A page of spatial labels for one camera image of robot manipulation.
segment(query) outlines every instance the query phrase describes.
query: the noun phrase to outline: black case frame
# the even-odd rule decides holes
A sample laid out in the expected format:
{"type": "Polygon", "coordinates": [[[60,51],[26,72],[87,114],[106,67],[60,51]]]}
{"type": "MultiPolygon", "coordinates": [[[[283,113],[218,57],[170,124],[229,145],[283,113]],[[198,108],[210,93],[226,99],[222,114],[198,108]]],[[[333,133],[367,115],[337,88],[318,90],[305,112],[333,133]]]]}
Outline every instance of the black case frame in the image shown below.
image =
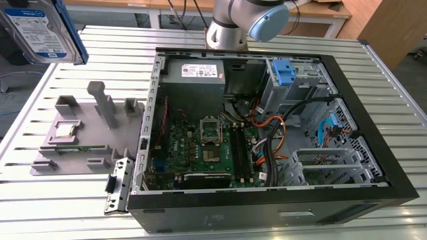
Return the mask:
{"type": "Polygon", "coordinates": [[[150,233],[342,224],[419,197],[334,56],[186,48],[157,51],[177,53],[183,58],[186,53],[202,53],[201,59],[205,53],[217,57],[233,53],[321,59],[390,186],[130,195],[127,209],[150,233]],[[286,212],[314,215],[287,216],[286,212]]]}

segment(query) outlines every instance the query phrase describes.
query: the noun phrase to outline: green circuit board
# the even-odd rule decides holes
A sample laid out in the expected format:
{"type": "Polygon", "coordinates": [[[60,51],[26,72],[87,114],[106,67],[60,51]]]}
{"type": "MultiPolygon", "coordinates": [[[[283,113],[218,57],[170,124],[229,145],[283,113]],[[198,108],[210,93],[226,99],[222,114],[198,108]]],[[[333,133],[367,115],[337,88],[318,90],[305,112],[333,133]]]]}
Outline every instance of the green circuit board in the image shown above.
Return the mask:
{"type": "MultiPolygon", "coordinates": [[[[199,124],[179,124],[171,129],[170,141],[169,141],[169,154],[165,164],[163,173],[158,175],[158,185],[161,189],[174,189],[171,178],[177,173],[227,173],[233,176],[231,186],[233,188],[258,187],[259,182],[254,179],[253,182],[241,182],[234,177],[234,158],[231,147],[231,126],[223,125],[221,133],[213,125],[203,126],[203,136],[215,137],[222,136],[222,143],[217,148],[219,151],[210,155],[210,158],[218,155],[218,161],[205,159],[205,146],[202,145],[201,125],[199,124]]],[[[251,161],[251,139],[257,136],[257,129],[254,127],[245,128],[245,136],[247,142],[247,154],[251,161]]]]}

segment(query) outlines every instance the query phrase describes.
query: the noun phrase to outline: power supply label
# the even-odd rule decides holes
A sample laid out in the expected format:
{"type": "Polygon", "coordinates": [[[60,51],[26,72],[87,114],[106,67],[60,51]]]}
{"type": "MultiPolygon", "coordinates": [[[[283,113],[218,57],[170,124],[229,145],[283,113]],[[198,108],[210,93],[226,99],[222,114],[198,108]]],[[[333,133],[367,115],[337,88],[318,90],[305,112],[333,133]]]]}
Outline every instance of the power supply label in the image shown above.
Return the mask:
{"type": "Polygon", "coordinates": [[[48,28],[50,20],[43,11],[10,8],[4,12],[38,55],[46,58],[67,56],[59,36],[48,28]]]}
{"type": "Polygon", "coordinates": [[[217,65],[185,64],[182,66],[182,76],[190,78],[218,78],[217,65]]]}

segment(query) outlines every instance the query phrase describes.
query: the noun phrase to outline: motherboard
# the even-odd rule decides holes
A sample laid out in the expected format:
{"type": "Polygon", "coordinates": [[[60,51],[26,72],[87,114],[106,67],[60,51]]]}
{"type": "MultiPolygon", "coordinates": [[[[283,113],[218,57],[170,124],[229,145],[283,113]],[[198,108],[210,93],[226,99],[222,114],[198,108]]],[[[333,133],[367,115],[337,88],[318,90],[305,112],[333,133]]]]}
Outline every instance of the motherboard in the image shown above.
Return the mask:
{"type": "Polygon", "coordinates": [[[210,184],[213,188],[259,186],[251,161],[257,129],[217,121],[173,125],[167,157],[153,161],[157,189],[199,189],[210,184]]]}

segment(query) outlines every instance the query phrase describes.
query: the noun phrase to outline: blue hard drive label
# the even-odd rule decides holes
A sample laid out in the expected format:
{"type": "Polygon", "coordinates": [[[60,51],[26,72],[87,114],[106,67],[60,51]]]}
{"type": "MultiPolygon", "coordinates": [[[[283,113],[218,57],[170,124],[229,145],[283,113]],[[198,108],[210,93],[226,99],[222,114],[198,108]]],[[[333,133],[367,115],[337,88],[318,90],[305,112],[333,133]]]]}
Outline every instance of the blue hard drive label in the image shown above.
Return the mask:
{"type": "Polygon", "coordinates": [[[10,8],[4,12],[38,55],[46,58],[67,56],[58,34],[50,30],[50,20],[43,11],[10,8]]]}

